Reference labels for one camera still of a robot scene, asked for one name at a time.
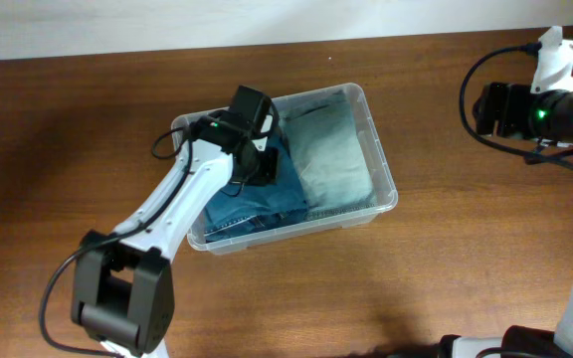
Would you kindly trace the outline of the clear plastic storage bin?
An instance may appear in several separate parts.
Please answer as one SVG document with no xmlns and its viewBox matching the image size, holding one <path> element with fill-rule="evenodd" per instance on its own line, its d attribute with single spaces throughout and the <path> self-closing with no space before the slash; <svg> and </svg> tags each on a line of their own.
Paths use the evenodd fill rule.
<svg viewBox="0 0 573 358">
<path fill-rule="evenodd" d="M 203 252 L 224 255 L 248 247 L 280 241 L 337 228 L 347 228 L 371 222 L 379 214 L 395 207 L 398 191 L 378 137 L 364 90 L 357 84 L 348 83 L 323 89 L 278 96 L 274 103 L 278 110 L 290 109 L 309 101 L 324 99 L 342 92 L 347 96 L 350 111 L 354 116 L 355 139 L 359 143 L 361 158 L 367 168 L 367 176 L 373 184 L 372 197 L 362 208 L 341 209 L 334 213 L 313 215 L 300 224 L 270 229 L 257 234 L 248 234 L 210 242 L 205 234 L 206 219 L 200 215 L 190 227 L 186 240 L 189 245 Z"/>
</svg>

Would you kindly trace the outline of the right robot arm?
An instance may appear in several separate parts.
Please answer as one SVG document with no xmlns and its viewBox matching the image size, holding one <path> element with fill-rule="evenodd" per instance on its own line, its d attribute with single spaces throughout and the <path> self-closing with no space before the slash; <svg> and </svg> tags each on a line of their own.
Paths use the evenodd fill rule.
<svg viewBox="0 0 573 358">
<path fill-rule="evenodd" d="M 476 60 L 536 36 L 531 29 L 419 40 L 410 73 L 430 102 L 400 145 L 400 213 L 391 222 L 400 243 L 373 250 L 372 266 L 331 287 L 310 326 L 316 354 L 555 325 L 573 276 L 573 173 L 526 166 L 475 142 L 457 104 Z"/>
</svg>

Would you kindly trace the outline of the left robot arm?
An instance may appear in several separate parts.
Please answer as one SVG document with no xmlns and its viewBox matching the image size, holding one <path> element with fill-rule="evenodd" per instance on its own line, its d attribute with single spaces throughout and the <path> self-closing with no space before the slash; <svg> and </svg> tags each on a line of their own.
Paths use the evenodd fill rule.
<svg viewBox="0 0 573 358">
<path fill-rule="evenodd" d="M 172 262 L 208 202 L 230 183 L 274 182 L 267 147 L 279 121 L 269 96 L 240 86 L 228 107 L 172 127 L 174 164 L 146 201 L 110 234 L 88 232 L 74 255 L 71 318 L 99 356 L 162 356 L 175 302 Z"/>
</svg>

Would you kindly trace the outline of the dark blue jeans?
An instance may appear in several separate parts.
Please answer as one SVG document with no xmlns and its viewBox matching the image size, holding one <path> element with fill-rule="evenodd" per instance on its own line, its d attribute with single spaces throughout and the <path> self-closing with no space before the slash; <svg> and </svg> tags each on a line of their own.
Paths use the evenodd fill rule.
<svg viewBox="0 0 573 358">
<path fill-rule="evenodd" d="M 302 222 L 309 206 L 294 165 L 281 138 L 269 148 L 279 153 L 278 176 L 267 186 L 227 185 L 204 209 L 204 237 L 208 243 L 233 239 Z"/>
</svg>

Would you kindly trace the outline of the light blue jeans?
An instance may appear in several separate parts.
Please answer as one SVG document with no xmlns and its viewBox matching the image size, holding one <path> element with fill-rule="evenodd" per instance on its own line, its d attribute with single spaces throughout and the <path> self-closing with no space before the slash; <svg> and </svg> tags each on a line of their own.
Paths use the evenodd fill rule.
<svg viewBox="0 0 573 358">
<path fill-rule="evenodd" d="M 351 103 L 343 91 L 283 111 L 280 128 L 309 220 L 376 205 Z"/>
</svg>

